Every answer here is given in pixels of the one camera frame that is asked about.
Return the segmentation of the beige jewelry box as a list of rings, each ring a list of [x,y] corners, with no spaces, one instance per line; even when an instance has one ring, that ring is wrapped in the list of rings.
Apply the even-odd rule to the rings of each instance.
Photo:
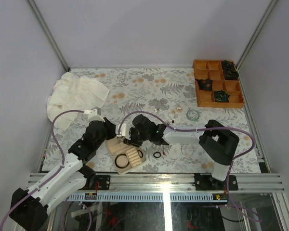
[[[116,168],[118,174],[126,174],[137,170],[147,162],[147,155],[140,147],[126,145],[123,139],[117,137],[105,141],[108,151],[113,155],[113,162],[118,154],[125,154],[129,160],[129,166],[124,169]]]

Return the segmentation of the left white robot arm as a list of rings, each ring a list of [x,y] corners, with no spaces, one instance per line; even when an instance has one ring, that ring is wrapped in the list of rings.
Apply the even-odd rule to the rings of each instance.
[[[87,166],[106,140],[116,136],[116,125],[106,118],[89,123],[85,133],[64,156],[63,162],[33,186],[18,188],[12,195],[8,217],[26,231],[37,231],[51,211],[77,190],[98,191],[100,180]]]

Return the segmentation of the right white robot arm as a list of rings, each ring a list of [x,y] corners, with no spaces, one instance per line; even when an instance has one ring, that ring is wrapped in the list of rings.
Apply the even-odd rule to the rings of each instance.
[[[227,185],[227,175],[239,143],[239,137],[216,120],[209,120],[200,128],[175,128],[164,121],[156,124],[140,114],[133,119],[129,136],[124,139],[124,143],[140,147],[144,141],[155,145],[199,144],[214,161],[210,185],[212,188],[220,190]]]

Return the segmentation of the black bangle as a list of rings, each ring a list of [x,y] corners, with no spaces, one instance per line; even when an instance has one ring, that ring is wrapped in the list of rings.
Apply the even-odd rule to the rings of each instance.
[[[127,168],[129,166],[129,160],[125,154],[118,154],[115,158],[115,166],[120,169]]]

